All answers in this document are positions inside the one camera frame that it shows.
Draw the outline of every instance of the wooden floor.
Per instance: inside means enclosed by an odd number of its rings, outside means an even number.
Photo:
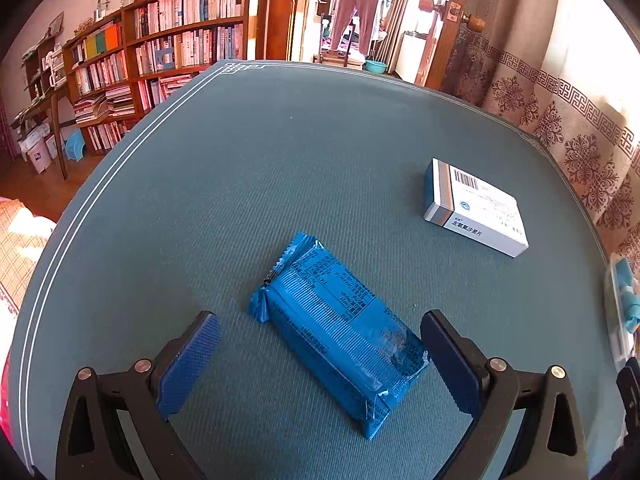
[[[58,222],[80,186],[103,159],[85,155],[79,162],[66,160],[68,179],[62,179],[57,159],[41,174],[22,157],[15,159],[0,176],[0,196],[17,198],[35,216]]]

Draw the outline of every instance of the table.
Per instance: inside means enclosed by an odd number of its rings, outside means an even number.
[[[53,137],[56,140],[56,149],[58,150],[58,162],[60,164],[60,171],[62,172],[62,178],[66,180],[66,165],[65,165],[65,154],[63,152],[64,142],[62,141],[62,137],[60,136],[60,120],[58,119],[58,101],[60,97],[66,96],[66,83],[60,85],[58,88],[49,88],[47,93],[45,94],[44,99],[39,101],[37,104],[32,105],[28,108],[26,113],[22,115],[20,120],[15,120],[12,124],[12,128],[20,128],[20,139],[24,139],[27,135],[26,128],[24,123],[27,119],[31,119],[33,116],[41,114],[46,110],[51,110],[51,122],[53,123]]]
[[[424,221],[431,157],[515,196],[529,249],[512,259]],[[209,478],[431,478],[469,423],[434,367],[368,442],[276,329],[247,314],[299,230],[414,331],[439,308],[514,368],[561,364],[591,473],[610,458],[623,407],[602,304],[606,259],[538,142],[437,92],[286,62],[217,63],[144,118],[81,187],[17,322],[18,453],[52,478],[76,371],[152,358],[207,309],[222,342],[171,420]],[[518,423],[487,478],[497,478]]]

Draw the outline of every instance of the blue wrapper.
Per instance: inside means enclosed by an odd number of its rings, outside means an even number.
[[[420,338],[313,236],[298,233],[252,296],[372,439],[428,363]]]

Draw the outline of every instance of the brown pants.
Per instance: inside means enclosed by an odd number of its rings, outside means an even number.
[[[358,50],[363,56],[369,53],[373,20],[376,17],[378,2],[379,0],[338,0],[338,8],[335,11],[332,27],[331,50],[338,48],[344,29],[347,28],[357,10],[360,18]]]

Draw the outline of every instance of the desk leg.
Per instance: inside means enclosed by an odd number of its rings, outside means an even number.
[[[58,94],[53,92],[51,96],[51,116],[53,118],[53,136],[56,139],[56,148],[58,149],[58,160],[60,161],[60,170],[62,170],[62,178],[66,180],[65,153],[62,150],[62,137],[60,136],[60,122],[58,121]]]

